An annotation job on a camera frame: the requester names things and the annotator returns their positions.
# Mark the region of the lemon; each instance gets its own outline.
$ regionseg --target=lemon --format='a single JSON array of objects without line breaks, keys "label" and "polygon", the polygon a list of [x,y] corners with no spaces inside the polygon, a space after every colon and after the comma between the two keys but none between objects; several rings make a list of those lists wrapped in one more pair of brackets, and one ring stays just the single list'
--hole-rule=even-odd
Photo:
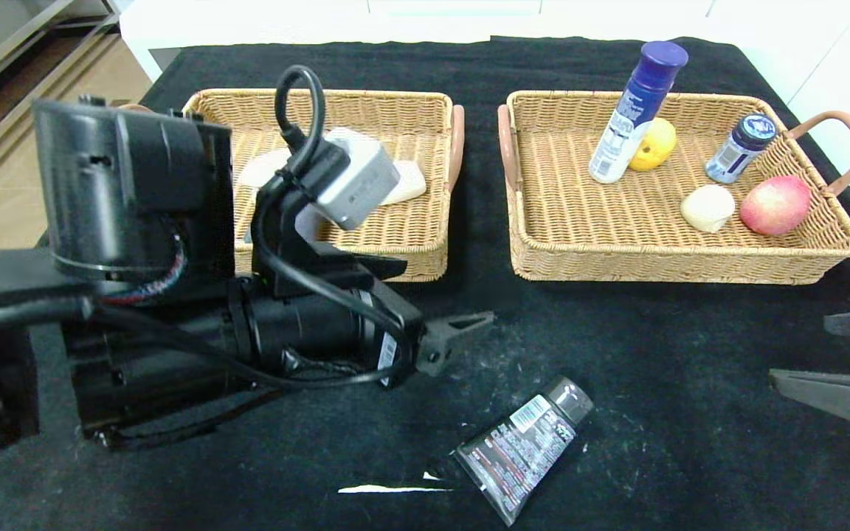
[{"label": "lemon", "polygon": [[641,145],[638,145],[638,151],[635,151],[635,157],[628,163],[628,167],[634,171],[657,168],[662,162],[668,160],[675,145],[677,145],[677,133],[674,131],[674,125],[664,118],[654,118],[645,132]]}]

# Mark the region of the apple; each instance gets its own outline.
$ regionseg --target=apple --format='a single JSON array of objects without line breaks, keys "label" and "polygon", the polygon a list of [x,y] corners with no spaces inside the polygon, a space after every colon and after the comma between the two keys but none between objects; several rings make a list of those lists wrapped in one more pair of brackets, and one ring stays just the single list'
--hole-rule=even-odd
[{"label": "apple", "polygon": [[809,185],[794,175],[778,175],[756,185],[739,206],[739,219],[760,235],[792,231],[809,214]]},{"label": "apple", "polygon": [[635,157],[628,162],[634,171],[648,171],[657,168],[668,160],[674,146],[677,145],[677,131],[674,125],[664,118],[654,118],[645,137],[635,151]]}]

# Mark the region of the soap bar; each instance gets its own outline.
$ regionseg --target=soap bar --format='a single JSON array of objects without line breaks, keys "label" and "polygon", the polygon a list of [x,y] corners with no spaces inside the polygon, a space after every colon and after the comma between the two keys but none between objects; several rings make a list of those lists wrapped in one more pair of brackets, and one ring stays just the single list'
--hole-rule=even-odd
[{"label": "soap bar", "polygon": [[291,152],[287,149],[274,149],[274,151],[257,155],[242,170],[242,173],[236,179],[237,184],[261,188],[264,184],[267,184],[267,181],[270,181],[270,178],[274,177],[274,172],[287,164],[290,155]]},{"label": "soap bar", "polygon": [[717,232],[736,209],[730,192],[715,184],[701,186],[681,202],[681,215],[695,229]]},{"label": "soap bar", "polygon": [[[261,188],[283,165],[287,164],[291,152],[287,149],[274,149],[251,159],[238,176],[240,185],[252,188]],[[401,201],[417,198],[425,193],[425,175],[418,168],[415,161],[395,161],[395,170],[398,171],[398,184],[392,188],[392,192],[382,199],[381,205],[391,205]]]},{"label": "soap bar", "polygon": [[398,184],[380,204],[391,205],[408,201],[425,193],[425,175],[422,175],[422,170],[418,169],[415,161],[395,161],[393,165],[398,170]]}]

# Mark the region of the dark blue cap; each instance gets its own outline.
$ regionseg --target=dark blue cap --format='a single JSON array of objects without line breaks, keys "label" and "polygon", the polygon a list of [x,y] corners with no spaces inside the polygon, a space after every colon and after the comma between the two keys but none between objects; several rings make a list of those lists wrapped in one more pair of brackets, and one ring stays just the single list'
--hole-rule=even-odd
[{"label": "dark blue cap", "polygon": [[776,136],[776,124],[766,114],[747,114],[733,128],[733,140],[741,148],[759,151]]},{"label": "dark blue cap", "polygon": [[688,64],[688,52],[668,41],[651,41],[641,47],[641,60],[632,72],[635,83],[655,91],[668,91],[677,71]]}]

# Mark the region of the small bottle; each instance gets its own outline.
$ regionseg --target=small bottle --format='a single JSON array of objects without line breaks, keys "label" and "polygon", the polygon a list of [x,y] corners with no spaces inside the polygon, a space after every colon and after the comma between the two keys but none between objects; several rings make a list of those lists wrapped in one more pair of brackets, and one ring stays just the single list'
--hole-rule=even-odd
[{"label": "small bottle", "polygon": [[776,124],[766,114],[748,114],[736,122],[721,148],[704,166],[708,177],[732,184],[776,136]]},{"label": "small bottle", "polygon": [[688,52],[675,43],[652,41],[642,45],[641,60],[632,71],[590,161],[592,178],[603,184],[621,178],[674,85],[675,75],[685,64],[688,64]]},{"label": "small bottle", "polygon": [[500,518],[513,525],[591,410],[590,397],[569,378],[557,376],[510,417],[459,446],[455,458]]}]

